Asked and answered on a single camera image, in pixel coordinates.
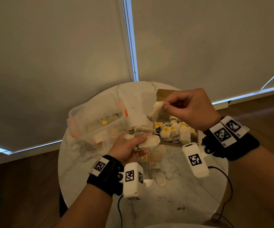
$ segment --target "marble table top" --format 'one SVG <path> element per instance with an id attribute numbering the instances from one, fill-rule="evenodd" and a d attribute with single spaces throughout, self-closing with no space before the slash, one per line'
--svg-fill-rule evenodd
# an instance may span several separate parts
<path id="1" fill-rule="evenodd" d="M 127 127 L 151 126 L 146 115 L 156 102 L 158 89 L 178 90 L 167 84 L 139 81 L 114 86 L 97 96 L 114 93 L 122 99 L 128 112 L 125 119 Z M 122 199 L 120 209 L 124 227 L 147 227 L 172 222 L 202 224 L 209 220 L 219 207 L 227 184 L 225 176 L 216 169 L 210 169 L 208 177 L 196 178 L 181 148 L 166 148 L 161 166 L 167 185 L 159 187 L 157 182 L 153 181 L 141 200 Z M 58 174 L 61 192 L 68 207 L 86 185 L 92 165 L 104 154 L 102 149 L 87 151 L 84 143 L 74 140 L 66 130 L 59 152 Z M 228 173 L 226 159 L 208 155 L 205 161 L 208 166 L 216 166 Z M 118 199 L 119 196 L 113 196 L 106 227 L 120 227 Z"/>

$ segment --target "left hand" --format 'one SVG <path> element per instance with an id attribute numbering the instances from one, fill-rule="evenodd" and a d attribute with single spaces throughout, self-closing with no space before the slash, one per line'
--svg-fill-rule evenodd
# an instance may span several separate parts
<path id="1" fill-rule="evenodd" d="M 125 166 L 128 163 L 134 162 L 137 158 L 142 157 L 148 153 L 148 149 L 144 149 L 141 151 L 134 151 L 133 147 L 139 145 L 140 143 L 144 142 L 147 139 L 146 134 L 141 134 L 136 136 L 135 138 L 125 139 L 124 135 L 130 129 L 126 130 L 115 141 L 114 145 L 108 152 L 108 155 L 116 158 L 118 161 Z"/>

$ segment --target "forearm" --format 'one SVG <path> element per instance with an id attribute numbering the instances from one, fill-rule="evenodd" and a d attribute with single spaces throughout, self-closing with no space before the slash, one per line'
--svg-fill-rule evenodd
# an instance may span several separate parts
<path id="1" fill-rule="evenodd" d="M 113 198 L 87 184 L 55 228 L 105 227 Z"/>
<path id="2" fill-rule="evenodd" d="M 274 154 L 260 146 L 230 165 L 239 170 L 238 180 L 274 210 Z"/>

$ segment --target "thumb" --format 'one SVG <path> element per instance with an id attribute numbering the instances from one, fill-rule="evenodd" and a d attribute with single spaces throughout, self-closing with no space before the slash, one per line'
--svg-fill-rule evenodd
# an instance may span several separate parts
<path id="1" fill-rule="evenodd" d="M 182 116 L 184 116 L 184 114 L 185 114 L 184 109 L 174 107 L 170 104 L 164 105 L 163 110 L 167 111 L 169 113 L 169 115 L 175 116 L 177 118 L 182 118 Z"/>
<path id="2" fill-rule="evenodd" d="M 134 146 L 147 140 L 147 138 L 148 138 L 147 134 L 143 133 L 143 134 L 136 136 L 135 138 L 131 138 L 131 139 L 127 140 L 127 143 L 129 146 L 131 146 L 133 148 Z"/>

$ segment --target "hand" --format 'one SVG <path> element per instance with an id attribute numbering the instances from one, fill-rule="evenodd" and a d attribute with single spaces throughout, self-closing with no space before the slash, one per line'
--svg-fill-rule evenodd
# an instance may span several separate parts
<path id="1" fill-rule="evenodd" d="M 142 157 L 148 153 L 148 149 L 144 149 L 141 151 L 134 151 L 133 147 L 139 145 L 147 139 L 146 134 L 141 134 L 136 136 L 135 138 L 125 139 L 124 135 L 130 129 L 126 130 L 124 133 L 120 134 L 120 136 L 115 141 L 114 145 L 108 152 L 108 155 L 116 158 L 118 161 L 125 166 L 127 163 L 134 162 L 137 158 Z"/>
<path id="2" fill-rule="evenodd" d="M 201 88 L 173 92 L 164 102 L 171 105 L 164 105 L 163 110 L 183 120 L 195 130 L 205 131 L 221 119 L 206 92 Z"/>

